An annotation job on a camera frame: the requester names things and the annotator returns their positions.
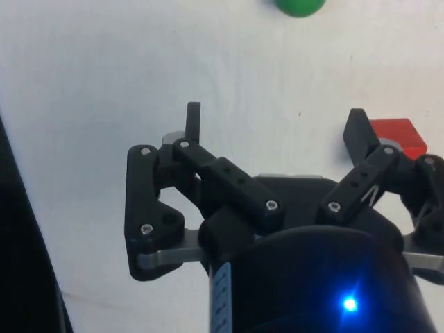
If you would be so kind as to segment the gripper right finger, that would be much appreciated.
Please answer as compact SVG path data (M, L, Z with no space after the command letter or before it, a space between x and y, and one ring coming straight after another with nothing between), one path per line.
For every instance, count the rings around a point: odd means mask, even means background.
M350 110L343 140L351 171L321 201L318 222L350 225L385 192L399 195L412 216L414 242L443 249L443 158L424 154L415 160L377 138L364 110Z

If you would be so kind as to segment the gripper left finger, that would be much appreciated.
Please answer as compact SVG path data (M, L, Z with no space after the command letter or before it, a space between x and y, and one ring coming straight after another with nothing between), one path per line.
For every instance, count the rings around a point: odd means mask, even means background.
M156 280L186 262L212 271L231 255L279 230L284 203L258 179L200 145L200 103L187 105L185 129L166 135L159 148L129 149L126 167L125 242L130 275ZM201 213L196 230L163 203L177 189Z

